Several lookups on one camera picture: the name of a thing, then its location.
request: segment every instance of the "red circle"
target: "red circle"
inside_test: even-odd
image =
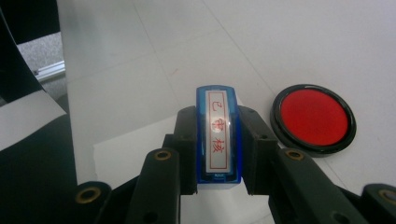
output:
[[[330,146],[347,133],[344,108],[330,95],[316,90],[294,91],[283,99],[282,121],[296,138],[315,146]]]

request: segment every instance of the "blue plastic case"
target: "blue plastic case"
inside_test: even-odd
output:
[[[241,128],[235,91],[197,89],[197,178],[199,184],[241,182]]]

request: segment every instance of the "red ink pad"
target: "red ink pad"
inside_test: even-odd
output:
[[[333,91],[315,85],[283,90],[274,101],[271,126],[286,147],[314,154],[340,151],[356,134],[356,121],[347,103]]]

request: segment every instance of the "white label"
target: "white label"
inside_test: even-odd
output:
[[[206,171],[229,173],[231,170],[230,121],[226,91],[207,91]]]

